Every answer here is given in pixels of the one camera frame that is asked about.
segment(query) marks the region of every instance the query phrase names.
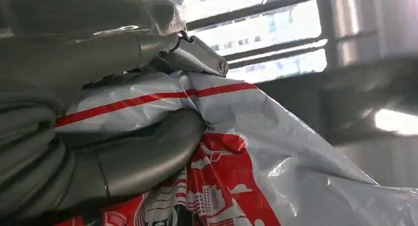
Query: red stripe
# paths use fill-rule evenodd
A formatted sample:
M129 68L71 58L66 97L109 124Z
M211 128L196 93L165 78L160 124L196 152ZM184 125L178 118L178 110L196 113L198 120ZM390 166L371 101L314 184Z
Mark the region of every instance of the red stripe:
M184 194L184 193L177 193L175 196L176 196L176 197L184 197L184 198L186 198L186 199L187 199L187 195L186 195L186 194Z
M180 184L180 183L185 183L185 184L187 184L187 180L186 180L186 179L180 179L180 180L177 180L177 182L175 183L175 185L178 185L178 184Z
M224 94L224 93L230 93L230 92L235 92L239 90L247 90L247 89L257 89L257 88L252 84L238 83L238 84L228 84L224 86L213 87L213 88L202 89L202 90L189 89L189 90L186 90L186 92L148 94L148 95L144 95L144 96L140 96L140 97L136 97L132 99L126 99L126 100L118 101L115 103L95 107L95 108L84 110L78 113L69 114L67 116L57 119L57 123L55 124L55 127L68 125L68 124L82 121L88 118L99 116L105 113L114 112L114 111L121 110L127 107L142 105L142 104L154 102L154 101L161 100L161 99L188 98L189 96L205 97L205 96Z

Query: clear plastic wrap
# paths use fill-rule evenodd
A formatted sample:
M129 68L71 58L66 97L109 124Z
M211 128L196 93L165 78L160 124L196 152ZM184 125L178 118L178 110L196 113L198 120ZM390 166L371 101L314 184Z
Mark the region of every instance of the clear plastic wrap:
M175 73L92 91L57 132L127 132L181 108L208 124L184 170L97 225L418 226L418 190L379 186L255 86ZM82 226L82 216L60 226Z
M2 0L1 37L82 40L122 32L166 36L185 29L173 0Z

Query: gray tube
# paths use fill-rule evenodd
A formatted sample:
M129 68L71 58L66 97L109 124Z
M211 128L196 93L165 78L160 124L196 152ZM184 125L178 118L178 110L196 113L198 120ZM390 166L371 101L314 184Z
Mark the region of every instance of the gray tube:
M56 117L47 106L16 109L7 101L0 97L4 223L141 193L183 168L205 131L199 114L180 110L151 131L72 150L55 137Z

